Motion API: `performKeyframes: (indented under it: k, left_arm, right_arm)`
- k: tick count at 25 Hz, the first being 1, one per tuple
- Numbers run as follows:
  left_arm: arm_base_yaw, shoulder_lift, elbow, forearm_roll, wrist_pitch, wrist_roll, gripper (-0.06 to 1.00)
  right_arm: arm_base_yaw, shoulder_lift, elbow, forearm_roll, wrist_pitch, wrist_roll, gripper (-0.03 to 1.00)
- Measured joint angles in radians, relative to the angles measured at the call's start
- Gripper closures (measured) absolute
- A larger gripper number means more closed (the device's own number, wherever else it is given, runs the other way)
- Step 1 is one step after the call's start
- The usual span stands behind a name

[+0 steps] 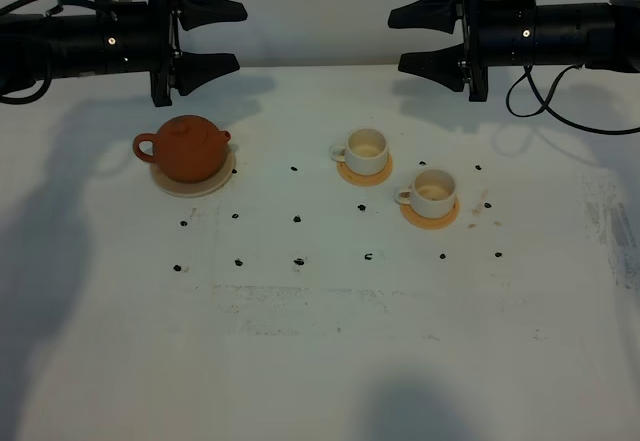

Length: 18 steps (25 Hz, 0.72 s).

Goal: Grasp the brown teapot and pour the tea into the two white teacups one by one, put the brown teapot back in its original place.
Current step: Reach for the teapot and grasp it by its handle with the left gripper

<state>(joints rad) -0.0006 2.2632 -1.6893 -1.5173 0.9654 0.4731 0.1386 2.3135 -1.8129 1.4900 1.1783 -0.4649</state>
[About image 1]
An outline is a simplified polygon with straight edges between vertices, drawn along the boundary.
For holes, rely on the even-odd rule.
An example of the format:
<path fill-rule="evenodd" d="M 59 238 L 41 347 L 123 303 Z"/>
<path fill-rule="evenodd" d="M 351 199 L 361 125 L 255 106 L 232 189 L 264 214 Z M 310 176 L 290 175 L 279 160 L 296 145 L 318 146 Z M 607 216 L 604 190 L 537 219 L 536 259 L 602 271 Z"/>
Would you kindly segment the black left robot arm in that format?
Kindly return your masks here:
<path fill-rule="evenodd" d="M 19 0 L 1 10 L 1 101 L 41 99 L 55 79 L 146 72 L 155 106 L 239 70 L 231 53 L 181 49 L 178 32 L 242 22 L 231 0 Z"/>

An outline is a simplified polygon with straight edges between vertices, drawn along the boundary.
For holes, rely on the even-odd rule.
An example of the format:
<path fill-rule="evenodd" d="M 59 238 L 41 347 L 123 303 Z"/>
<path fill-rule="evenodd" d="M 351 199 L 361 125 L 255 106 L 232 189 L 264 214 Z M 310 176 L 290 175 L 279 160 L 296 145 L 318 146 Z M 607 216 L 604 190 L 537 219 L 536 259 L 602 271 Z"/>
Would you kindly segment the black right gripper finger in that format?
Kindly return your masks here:
<path fill-rule="evenodd" d="M 427 29 L 453 34 L 458 20 L 458 0 L 419 0 L 393 9 L 388 18 L 391 29 Z"/>
<path fill-rule="evenodd" d="M 436 82 L 451 91 L 462 92 L 468 80 L 461 66 L 465 60 L 464 45 L 458 44 L 437 51 L 404 53 L 398 70 Z"/>

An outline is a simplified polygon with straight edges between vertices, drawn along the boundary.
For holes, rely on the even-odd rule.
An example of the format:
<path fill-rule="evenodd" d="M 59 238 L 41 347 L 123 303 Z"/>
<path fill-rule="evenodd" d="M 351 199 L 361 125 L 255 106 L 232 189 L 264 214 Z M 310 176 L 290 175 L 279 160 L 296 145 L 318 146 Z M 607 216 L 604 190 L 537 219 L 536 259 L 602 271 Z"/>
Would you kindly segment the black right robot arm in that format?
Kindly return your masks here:
<path fill-rule="evenodd" d="M 419 0 L 391 11 L 392 29 L 448 34 L 462 43 L 405 53 L 399 71 L 434 81 L 472 102 L 488 97 L 488 70 L 500 66 L 583 66 L 637 73 L 639 0 L 539 5 L 536 0 Z"/>

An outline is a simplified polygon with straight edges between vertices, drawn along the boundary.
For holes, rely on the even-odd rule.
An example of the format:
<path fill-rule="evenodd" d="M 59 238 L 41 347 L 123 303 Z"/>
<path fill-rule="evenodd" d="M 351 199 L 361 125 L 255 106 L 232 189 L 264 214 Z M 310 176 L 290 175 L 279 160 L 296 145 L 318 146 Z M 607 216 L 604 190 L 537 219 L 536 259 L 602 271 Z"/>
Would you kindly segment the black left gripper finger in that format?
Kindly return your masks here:
<path fill-rule="evenodd" d="M 175 88 L 187 96 L 202 85 L 240 69 L 234 54 L 194 54 L 183 52 L 175 60 Z"/>
<path fill-rule="evenodd" d="M 185 31 L 226 22 L 242 22 L 248 18 L 244 5 L 231 0 L 179 0 L 179 20 Z"/>

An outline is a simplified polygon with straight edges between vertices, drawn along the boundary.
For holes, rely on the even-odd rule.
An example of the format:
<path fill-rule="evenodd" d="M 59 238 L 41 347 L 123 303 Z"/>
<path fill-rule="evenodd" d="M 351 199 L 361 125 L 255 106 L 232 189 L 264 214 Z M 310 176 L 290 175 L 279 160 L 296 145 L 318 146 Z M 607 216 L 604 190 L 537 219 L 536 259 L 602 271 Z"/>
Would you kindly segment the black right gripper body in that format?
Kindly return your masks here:
<path fill-rule="evenodd" d="M 469 100 L 488 97 L 488 69 L 522 66 L 529 45 L 525 32 L 534 31 L 536 0 L 458 0 L 457 14 L 463 26 Z"/>

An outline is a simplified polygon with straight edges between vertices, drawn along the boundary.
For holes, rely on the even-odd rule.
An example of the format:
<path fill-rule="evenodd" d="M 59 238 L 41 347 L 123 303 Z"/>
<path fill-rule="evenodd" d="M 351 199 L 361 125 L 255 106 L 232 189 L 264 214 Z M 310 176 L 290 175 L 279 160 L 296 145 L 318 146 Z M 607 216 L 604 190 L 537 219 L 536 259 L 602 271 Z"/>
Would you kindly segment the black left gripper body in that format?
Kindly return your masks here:
<path fill-rule="evenodd" d="M 176 0 L 95 0 L 108 9 L 98 14 L 103 37 L 101 74 L 147 72 L 155 106 L 172 104 L 171 78 L 175 41 Z"/>

